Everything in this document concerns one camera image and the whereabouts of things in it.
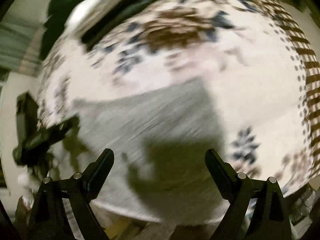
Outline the grey fluffy pants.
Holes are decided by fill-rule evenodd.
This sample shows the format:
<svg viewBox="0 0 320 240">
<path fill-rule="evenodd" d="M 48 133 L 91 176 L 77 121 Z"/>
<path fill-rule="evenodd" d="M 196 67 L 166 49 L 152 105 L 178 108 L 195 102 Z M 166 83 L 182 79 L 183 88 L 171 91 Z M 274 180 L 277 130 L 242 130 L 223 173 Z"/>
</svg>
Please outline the grey fluffy pants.
<svg viewBox="0 0 320 240">
<path fill-rule="evenodd" d="M 75 100 L 79 126 L 51 150 L 61 178 L 83 171 L 104 149 L 114 165 L 94 205 L 151 222 L 219 221 L 228 203 L 204 163 L 223 150 L 224 129 L 201 79 L 113 101 Z"/>
</svg>

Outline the green curtain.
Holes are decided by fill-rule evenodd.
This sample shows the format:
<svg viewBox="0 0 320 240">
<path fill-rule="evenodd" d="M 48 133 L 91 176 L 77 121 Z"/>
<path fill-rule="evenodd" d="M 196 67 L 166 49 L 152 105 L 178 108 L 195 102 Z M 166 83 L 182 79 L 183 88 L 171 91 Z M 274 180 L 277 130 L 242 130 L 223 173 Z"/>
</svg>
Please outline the green curtain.
<svg viewBox="0 0 320 240">
<path fill-rule="evenodd" d="M 1 67 L 36 77 L 41 69 L 39 58 L 41 29 L 25 21 L 1 22 Z"/>
</svg>

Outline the white folded pants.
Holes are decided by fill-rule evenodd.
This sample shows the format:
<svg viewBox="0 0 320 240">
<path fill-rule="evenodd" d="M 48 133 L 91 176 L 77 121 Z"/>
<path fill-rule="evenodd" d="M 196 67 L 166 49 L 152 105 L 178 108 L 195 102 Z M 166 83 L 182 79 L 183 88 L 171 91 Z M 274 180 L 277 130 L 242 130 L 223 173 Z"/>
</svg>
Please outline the white folded pants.
<svg viewBox="0 0 320 240">
<path fill-rule="evenodd" d="M 84 0 L 71 12 L 65 23 L 67 33 L 80 37 L 99 22 L 122 0 Z"/>
</svg>

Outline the floral bed blanket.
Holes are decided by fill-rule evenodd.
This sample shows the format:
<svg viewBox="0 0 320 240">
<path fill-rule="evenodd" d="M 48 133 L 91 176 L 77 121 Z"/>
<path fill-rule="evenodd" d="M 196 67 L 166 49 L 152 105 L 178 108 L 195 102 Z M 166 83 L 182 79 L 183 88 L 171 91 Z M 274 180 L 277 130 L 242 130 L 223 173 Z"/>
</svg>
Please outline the floral bed blanket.
<svg viewBox="0 0 320 240">
<path fill-rule="evenodd" d="M 276 0 L 159 0 L 92 51 L 63 34 L 44 61 L 40 117 L 199 77 L 231 162 L 287 192 L 319 175 L 319 62 Z"/>
</svg>

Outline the dark folded garment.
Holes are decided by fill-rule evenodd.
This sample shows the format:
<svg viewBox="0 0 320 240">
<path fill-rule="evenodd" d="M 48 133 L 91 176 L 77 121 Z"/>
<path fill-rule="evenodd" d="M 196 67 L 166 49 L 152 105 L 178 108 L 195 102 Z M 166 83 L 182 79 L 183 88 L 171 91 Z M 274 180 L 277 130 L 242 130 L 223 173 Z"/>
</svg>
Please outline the dark folded garment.
<svg viewBox="0 0 320 240">
<path fill-rule="evenodd" d="M 102 17 L 95 25 L 89 28 L 81 37 L 86 50 L 92 48 L 112 29 L 125 20 L 142 12 L 152 3 L 158 0 L 122 0 L 110 12 Z"/>
</svg>

